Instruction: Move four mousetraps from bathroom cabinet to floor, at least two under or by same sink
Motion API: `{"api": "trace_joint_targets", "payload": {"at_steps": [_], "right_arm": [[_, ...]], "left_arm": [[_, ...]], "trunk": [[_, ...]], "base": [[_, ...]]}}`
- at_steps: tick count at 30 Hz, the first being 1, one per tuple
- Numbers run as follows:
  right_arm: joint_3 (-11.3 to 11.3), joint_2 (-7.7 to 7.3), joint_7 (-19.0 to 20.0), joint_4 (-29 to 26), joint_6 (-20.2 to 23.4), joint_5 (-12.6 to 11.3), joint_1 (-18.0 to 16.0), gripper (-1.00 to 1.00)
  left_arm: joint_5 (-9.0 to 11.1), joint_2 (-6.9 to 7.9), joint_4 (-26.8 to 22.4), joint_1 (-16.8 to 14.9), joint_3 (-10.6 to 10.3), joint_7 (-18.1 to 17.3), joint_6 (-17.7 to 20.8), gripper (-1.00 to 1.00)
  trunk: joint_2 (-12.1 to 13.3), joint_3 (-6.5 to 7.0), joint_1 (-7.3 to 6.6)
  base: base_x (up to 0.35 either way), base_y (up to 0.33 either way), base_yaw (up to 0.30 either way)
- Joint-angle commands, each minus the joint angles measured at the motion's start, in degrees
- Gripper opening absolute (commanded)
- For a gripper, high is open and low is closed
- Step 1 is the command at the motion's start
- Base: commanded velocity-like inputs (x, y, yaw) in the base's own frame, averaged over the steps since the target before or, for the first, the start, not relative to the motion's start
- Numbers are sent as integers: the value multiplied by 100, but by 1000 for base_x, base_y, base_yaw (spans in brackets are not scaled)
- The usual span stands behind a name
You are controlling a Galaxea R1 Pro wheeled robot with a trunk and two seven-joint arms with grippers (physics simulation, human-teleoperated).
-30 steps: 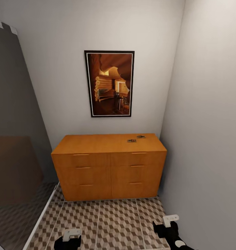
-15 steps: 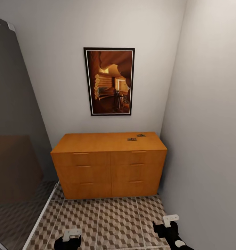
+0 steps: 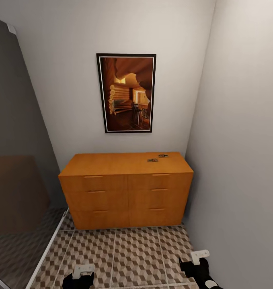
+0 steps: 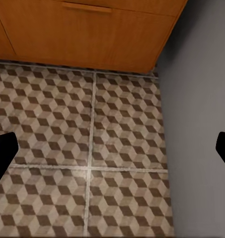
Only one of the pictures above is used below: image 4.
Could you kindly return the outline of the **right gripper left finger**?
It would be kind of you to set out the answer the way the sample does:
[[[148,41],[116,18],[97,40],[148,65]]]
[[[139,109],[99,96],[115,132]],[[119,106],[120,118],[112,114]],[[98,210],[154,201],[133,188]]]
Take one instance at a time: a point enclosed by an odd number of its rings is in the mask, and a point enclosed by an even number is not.
[[[0,135],[0,179],[18,151],[18,142],[14,132]]]

